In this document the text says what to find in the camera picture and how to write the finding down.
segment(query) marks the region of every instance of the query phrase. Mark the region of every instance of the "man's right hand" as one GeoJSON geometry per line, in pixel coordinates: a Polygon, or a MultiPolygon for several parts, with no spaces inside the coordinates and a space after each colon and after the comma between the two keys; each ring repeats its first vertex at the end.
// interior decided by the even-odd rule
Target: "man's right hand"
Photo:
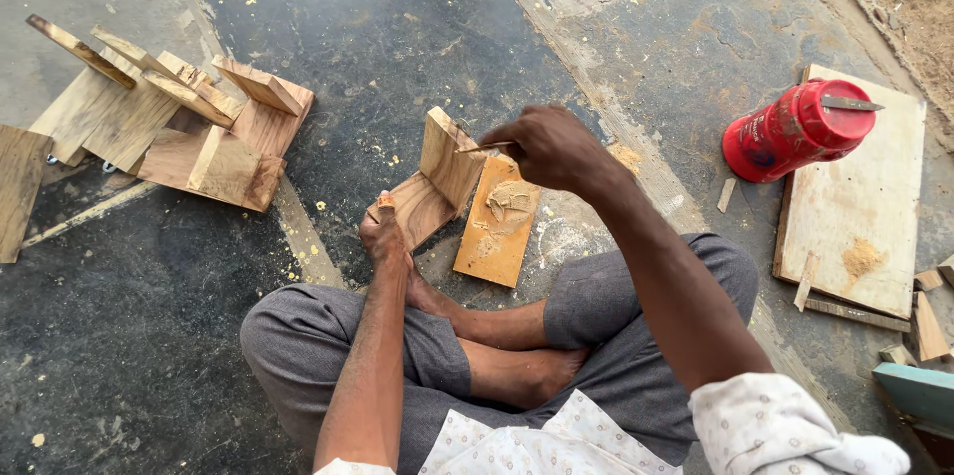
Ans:
{"type": "Polygon", "coordinates": [[[626,171],[563,106],[527,106],[516,121],[485,134],[480,145],[498,142],[516,142],[501,151],[519,164],[521,177],[545,188],[571,191],[585,200],[606,182],[601,177],[626,171]]]}

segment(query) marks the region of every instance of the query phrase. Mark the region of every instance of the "concrete floor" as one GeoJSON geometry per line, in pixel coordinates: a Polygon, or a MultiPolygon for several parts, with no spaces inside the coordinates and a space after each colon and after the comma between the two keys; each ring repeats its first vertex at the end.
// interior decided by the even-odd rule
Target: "concrete floor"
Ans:
{"type": "MultiPolygon", "coordinates": [[[[28,126],[82,67],[20,21],[30,12],[87,42],[103,23],[194,64],[221,51],[318,94],[269,213],[161,188],[0,271],[12,287],[0,295],[10,310],[0,325],[0,413],[12,422],[0,431],[4,470],[307,472],[241,360],[244,313],[288,272],[368,282],[357,223],[377,190],[413,172],[427,108],[468,119],[477,136],[551,101],[641,158],[643,186],[674,227],[743,244],[762,265],[753,331],[774,361],[800,370],[843,428],[889,436],[914,472],[930,470],[870,379],[877,350],[900,334],[799,314],[794,287],[771,278],[781,183],[742,182],[727,213],[715,208],[731,176],[722,130],[802,67],[894,80],[818,0],[0,0],[0,11],[15,42],[0,49],[14,65],[0,73],[0,96],[18,110],[4,123],[28,126]],[[191,22],[180,20],[187,10],[191,22]],[[325,270],[324,256],[295,260],[289,225],[319,237],[325,270]],[[46,444],[35,448],[39,432],[46,444]]],[[[952,177],[951,158],[926,138],[919,269],[954,250],[952,177]]],[[[93,161],[47,180],[34,233],[136,186],[93,161]]],[[[518,286],[505,291],[450,272],[462,231],[463,220],[448,224],[416,259],[448,295],[482,309],[542,298],[566,258],[614,248],[588,206],[546,190],[518,286]]],[[[954,292],[929,298],[954,340],[954,292]]],[[[707,470],[698,450],[686,466],[707,470]]]]}

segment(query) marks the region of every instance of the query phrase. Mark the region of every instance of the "small stick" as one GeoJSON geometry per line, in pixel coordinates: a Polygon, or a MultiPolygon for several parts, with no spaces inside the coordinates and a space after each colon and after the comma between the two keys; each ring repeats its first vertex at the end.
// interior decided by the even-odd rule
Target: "small stick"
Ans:
{"type": "Polygon", "coordinates": [[[469,148],[465,150],[457,150],[455,152],[478,152],[478,151],[488,151],[502,146],[512,146],[516,142],[497,142],[496,144],[486,144],[485,146],[477,146],[475,148],[469,148]]]}

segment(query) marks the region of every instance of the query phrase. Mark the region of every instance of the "white patterned shirt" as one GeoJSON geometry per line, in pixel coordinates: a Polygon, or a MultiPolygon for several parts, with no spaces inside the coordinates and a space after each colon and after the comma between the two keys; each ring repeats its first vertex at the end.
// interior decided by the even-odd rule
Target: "white patterned shirt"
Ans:
{"type": "MultiPolygon", "coordinates": [[[[792,379],[748,373],[690,395],[693,425],[715,475],[900,475],[907,454],[878,436],[839,433],[792,379]]],[[[422,475],[682,475],[627,434],[579,390],[540,430],[492,429],[454,410],[422,475]]],[[[389,468],[335,459],[316,475],[388,475],[389,468]]]]}

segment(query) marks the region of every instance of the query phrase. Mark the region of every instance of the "right arm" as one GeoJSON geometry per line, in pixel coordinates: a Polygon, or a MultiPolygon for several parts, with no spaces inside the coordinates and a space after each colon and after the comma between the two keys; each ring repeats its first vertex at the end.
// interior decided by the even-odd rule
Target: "right arm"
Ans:
{"type": "Polygon", "coordinates": [[[576,193],[599,214],[626,259],[650,333],[690,393],[773,371],[722,286],[576,116],[562,106],[530,106],[481,144],[504,141],[517,142],[505,149],[522,177],[576,193]]]}

